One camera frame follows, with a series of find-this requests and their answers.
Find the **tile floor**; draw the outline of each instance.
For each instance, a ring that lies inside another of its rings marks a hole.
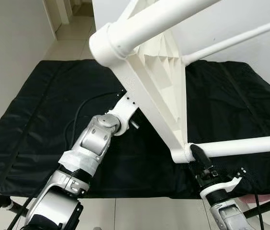
[[[62,25],[57,41],[45,60],[92,59],[88,39],[95,32],[92,17],[75,16],[70,25]],[[15,197],[23,204],[25,198]],[[84,206],[77,229],[92,230],[218,230],[206,200],[169,198],[83,199]],[[6,229],[14,214],[0,210],[0,229]],[[19,230],[24,224],[20,218]]]

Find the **white metal frame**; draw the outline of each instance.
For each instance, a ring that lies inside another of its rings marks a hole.
[[[193,161],[187,140],[185,65],[270,31],[270,23],[181,56],[170,28],[219,0],[133,0],[89,40],[149,119],[176,163]],[[198,144],[209,157],[270,151],[270,137]]]

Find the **pink object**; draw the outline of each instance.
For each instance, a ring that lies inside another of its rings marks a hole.
[[[239,199],[242,202],[246,203],[246,204],[255,203],[255,196],[253,194],[244,195],[244,196],[240,197]],[[258,196],[258,200],[260,202],[264,202],[264,201],[270,200],[270,194],[259,195]]]

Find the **white pipe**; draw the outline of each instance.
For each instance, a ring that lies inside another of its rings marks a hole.
[[[222,157],[259,152],[270,152],[270,137],[219,141],[196,145],[203,149],[208,157]]]
[[[108,23],[90,37],[92,55],[103,66],[124,59],[143,42],[220,0],[159,0],[127,20]]]
[[[205,58],[211,54],[217,53],[221,50],[229,48],[231,46],[237,45],[241,42],[244,42],[250,38],[256,37],[260,34],[270,31],[270,23],[260,26],[254,30],[247,31],[245,33],[239,34],[237,36],[231,37],[226,39],[222,42],[216,43],[212,46],[199,50],[195,53],[184,55],[182,57],[182,61],[185,66],[189,65],[190,63]]]

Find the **white tube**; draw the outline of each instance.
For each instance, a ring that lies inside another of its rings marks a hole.
[[[260,34],[268,32],[268,31],[270,31],[270,23],[263,25],[263,26],[260,26],[254,30],[250,30],[250,31],[247,31],[245,33],[239,34],[237,36],[231,37],[231,38],[226,39],[222,42],[216,43],[212,46],[209,46],[207,48],[199,50],[195,53],[192,53],[189,55],[184,55],[182,57],[182,61],[185,64],[185,66],[187,66],[194,61],[205,58],[211,54],[217,53],[221,50],[224,50],[224,49],[229,48],[231,46],[237,45],[241,42],[244,42],[250,38],[256,37]]]
[[[133,17],[113,23],[109,40],[116,51],[127,56],[135,47],[219,0],[159,0]]]
[[[270,152],[270,137],[228,140],[196,145],[203,149],[208,157]]]

